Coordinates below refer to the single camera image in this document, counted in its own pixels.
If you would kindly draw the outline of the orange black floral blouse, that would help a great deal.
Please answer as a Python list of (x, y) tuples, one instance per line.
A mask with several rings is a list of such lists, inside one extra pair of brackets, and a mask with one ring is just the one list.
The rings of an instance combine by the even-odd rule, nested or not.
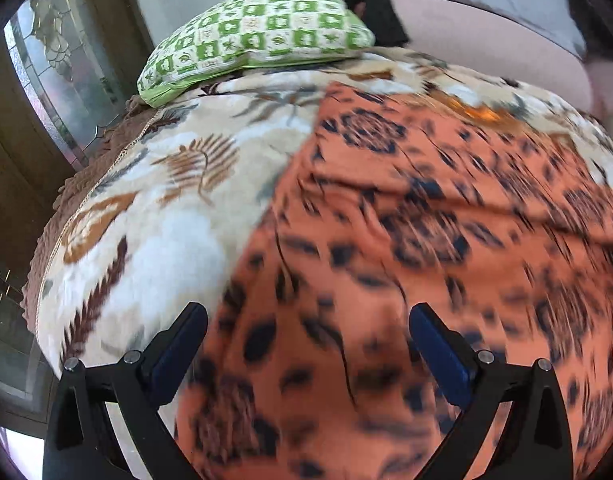
[(555, 368), (573, 471), (613, 443), (613, 190), (525, 125), (331, 84), (180, 396), (203, 479), (408, 479), (457, 412), (407, 329)]

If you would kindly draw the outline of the cream leaf print blanket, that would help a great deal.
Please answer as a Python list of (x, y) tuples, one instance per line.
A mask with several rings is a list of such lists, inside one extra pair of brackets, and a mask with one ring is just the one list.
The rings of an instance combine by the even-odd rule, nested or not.
[(560, 96), (404, 49), (322, 65), (247, 70), (186, 91), (116, 133), (64, 188), (33, 260), (26, 303), (55, 370), (119, 360), (168, 328), (186, 304), (212, 323), (276, 185), (331, 84), (413, 94), (471, 124), (525, 125), (573, 148), (613, 190), (602, 127)]

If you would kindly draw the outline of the wooden glass door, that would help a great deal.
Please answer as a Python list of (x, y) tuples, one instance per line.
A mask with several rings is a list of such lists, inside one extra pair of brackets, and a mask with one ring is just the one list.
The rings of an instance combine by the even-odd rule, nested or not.
[(133, 96), (137, 0), (0, 0), (0, 426), (44, 434), (56, 380), (22, 308), (52, 205)]

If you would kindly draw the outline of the green white patterned pillow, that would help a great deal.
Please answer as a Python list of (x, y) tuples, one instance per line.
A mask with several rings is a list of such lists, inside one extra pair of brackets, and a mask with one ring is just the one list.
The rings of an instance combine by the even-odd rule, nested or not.
[(225, 0), (154, 48), (137, 90), (158, 108), (194, 84), (237, 70), (344, 60), (374, 44), (343, 0)]

